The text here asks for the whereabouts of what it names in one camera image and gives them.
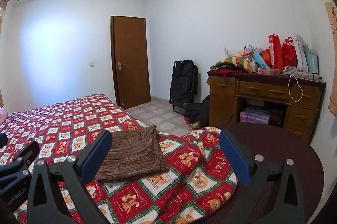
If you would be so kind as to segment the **brown knitted sweater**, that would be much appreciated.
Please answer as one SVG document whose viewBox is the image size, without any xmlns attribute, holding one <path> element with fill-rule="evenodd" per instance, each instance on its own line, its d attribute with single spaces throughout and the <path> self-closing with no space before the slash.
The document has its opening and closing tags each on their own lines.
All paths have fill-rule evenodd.
<svg viewBox="0 0 337 224">
<path fill-rule="evenodd" d="M 112 146 L 96 174 L 100 182 L 137 180 L 169 171 L 156 126 L 112 133 Z"/>
</svg>

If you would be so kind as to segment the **pile of folded clothes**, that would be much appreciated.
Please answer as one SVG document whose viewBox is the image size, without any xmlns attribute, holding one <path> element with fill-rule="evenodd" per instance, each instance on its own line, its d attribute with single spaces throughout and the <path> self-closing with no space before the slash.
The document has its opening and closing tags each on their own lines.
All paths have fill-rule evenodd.
<svg viewBox="0 0 337 224">
<path fill-rule="evenodd" d="M 231 70 L 231 71 L 242 71 L 245 73 L 254 72 L 252 61 L 241 55 L 227 57 L 221 61 L 218 61 L 217 63 L 212 65 L 210 69 L 213 71 Z"/>
</svg>

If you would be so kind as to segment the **purple box under desk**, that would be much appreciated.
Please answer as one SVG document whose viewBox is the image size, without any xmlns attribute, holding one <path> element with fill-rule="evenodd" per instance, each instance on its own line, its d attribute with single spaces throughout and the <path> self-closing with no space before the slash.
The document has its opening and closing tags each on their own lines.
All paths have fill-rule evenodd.
<svg viewBox="0 0 337 224">
<path fill-rule="evenodd" d="M 268 124 L 270 114 L 267 111 L 257 109 L 245 109 L 240 113 L 241 123 L 259 123 Z"/>
</svg>

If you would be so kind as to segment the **red patchwork bear quilt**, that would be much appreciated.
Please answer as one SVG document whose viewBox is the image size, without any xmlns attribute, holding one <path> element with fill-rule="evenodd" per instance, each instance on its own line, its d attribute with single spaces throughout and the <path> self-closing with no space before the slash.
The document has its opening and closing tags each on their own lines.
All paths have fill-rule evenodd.
<svg viewBox="0 0 337 224">
<path fill-rule="evenodd" d="M 237 188 L 219 135 L 158 131 L 104 94 L 1 112 L 1 222 L 193 223 Z"/>
</svg>

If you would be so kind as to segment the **pink pillow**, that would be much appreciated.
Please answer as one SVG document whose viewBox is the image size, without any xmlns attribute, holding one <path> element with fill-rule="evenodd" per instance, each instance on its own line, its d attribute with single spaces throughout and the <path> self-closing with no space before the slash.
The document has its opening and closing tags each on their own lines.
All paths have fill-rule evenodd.
<svg viewBox="0 0 337 224">
<path fill-rule="evenodd" d="M 0 125 L 2 125 L 7 119 L 7 111 L 1 107 L 0 108 Z"/>
</svg>

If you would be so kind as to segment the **black bag on floor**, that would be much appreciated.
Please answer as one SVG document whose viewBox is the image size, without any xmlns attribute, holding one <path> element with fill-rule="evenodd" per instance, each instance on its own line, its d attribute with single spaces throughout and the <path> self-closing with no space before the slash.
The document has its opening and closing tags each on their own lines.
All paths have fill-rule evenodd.
<svg viewBox="0 0 337 224">
<path fill-rule="evenodd" d="M 201 103 L 189 104 L 185 109 L 184 119 L 192 129 L 208 127 L 210 120 L 210 95 L 207 95 Z"/>
</svg>

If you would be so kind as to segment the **wooden desk with drawers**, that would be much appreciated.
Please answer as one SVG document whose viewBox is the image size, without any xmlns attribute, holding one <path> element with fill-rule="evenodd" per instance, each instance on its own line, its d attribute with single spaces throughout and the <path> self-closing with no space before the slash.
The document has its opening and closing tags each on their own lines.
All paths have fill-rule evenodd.
<svg viewBox="0 0 337 224">
<path fill-rule="evenodd" d="M 243 110 L 257 109 L 270 114 L 269 125 L 311 143 L 323 104 L 325 82 L 233 71 L 209 71 L 208 75 L 211 126 L 239 123 Z"/>
</svg>

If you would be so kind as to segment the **black folded chair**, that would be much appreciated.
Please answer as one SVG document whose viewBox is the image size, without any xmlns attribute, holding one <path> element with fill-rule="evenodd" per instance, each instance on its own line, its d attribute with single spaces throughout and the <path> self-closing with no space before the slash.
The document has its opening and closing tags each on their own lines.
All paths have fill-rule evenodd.
<svg viewBox="0 0 337 224">
<path fill-rule="evenodd" d="M 175 61 L 170 86 L 169 104 L 177 114 L 184 115 L 186 107 L 194 103 L 198 92 L 198 67 L 190 59 Z"/>
</svg>

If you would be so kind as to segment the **white paper bag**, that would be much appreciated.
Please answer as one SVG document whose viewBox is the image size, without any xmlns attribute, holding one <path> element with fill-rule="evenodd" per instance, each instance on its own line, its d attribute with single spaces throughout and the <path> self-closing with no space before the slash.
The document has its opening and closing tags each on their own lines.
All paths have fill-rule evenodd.
<svg viewBox="0 0 337 224">
<path fill-rule="evenodd" d="M 293 43 L 294 43 L 294 47 L 295 47 L 296 57 L 297 57 L 297 60 L 298 60 L 297 68 L 299 70 L 304 70 L 304 71 L 308 72 L 308 65 L 307 65 L 303 45 L 300 42 L 299 37 L 296 33 L 293 35 L 292 39 L 293 39 Z"/>
</svg>

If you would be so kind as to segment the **red gift bag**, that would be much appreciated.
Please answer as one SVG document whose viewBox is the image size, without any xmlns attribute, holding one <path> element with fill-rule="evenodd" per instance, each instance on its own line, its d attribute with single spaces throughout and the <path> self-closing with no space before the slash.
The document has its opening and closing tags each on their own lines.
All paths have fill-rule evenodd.
<svg viewBox="0 0 337 224">
<path fill-rule="evenodd" d="M 273 69 L 278 69 L 283 71 L 283 57 L 282 48 L 279 36 L 277 34 L 272 34 L 269 36 L 269 48 L 271 54 L 271 65 Z"/>
<path fill-rule="evenodd" d="M 296 55 L 294 42 L 291 37 L 286 38 L 282 44 L 282 58 L 283 58 L 283 65 L 285 67 L 288 66 L 297 67 L 298 59 Z"/>
</svg>

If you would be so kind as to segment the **light blue bag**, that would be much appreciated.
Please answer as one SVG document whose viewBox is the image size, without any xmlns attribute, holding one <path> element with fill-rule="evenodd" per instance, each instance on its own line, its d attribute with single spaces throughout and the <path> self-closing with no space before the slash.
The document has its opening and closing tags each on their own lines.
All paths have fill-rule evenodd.
<svg viewBox="0 0 337 224">
<path fill-rule="evenodd" d="M 304 54 L 307 61 L 308 71 L 310 73 L 319 73 L 318 55 L 312 51 L 308 45 L 303 45 Z"/>
</svg>

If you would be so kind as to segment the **brown wooden door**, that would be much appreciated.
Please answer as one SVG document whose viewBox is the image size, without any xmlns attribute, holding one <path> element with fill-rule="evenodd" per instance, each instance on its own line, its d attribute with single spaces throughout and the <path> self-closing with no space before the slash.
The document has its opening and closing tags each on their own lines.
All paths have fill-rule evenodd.
<svg viewBox="0 0 337 224">
<path fill-rule="evenodd" d="M 111 63 L 115 98 L 123 109 L 151 100 L 146 20 L 112 16 Z"/>
</svg>

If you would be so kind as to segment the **beige patterned curtain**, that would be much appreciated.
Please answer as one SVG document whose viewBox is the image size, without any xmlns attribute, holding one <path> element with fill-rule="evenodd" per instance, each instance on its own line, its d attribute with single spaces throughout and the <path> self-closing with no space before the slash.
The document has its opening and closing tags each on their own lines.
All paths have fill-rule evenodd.
<svg viewBox="0 0 337 224">
<path fill-rule="evenodd" d="M 329 30 L 331 33 L 331 42 L 329 47 L 330 74 L 328 77 L 329 99 L 328 110 L 336 117 L 336 4 L 333 0 L 322 0 L 328 17 Z"/>
</svg>

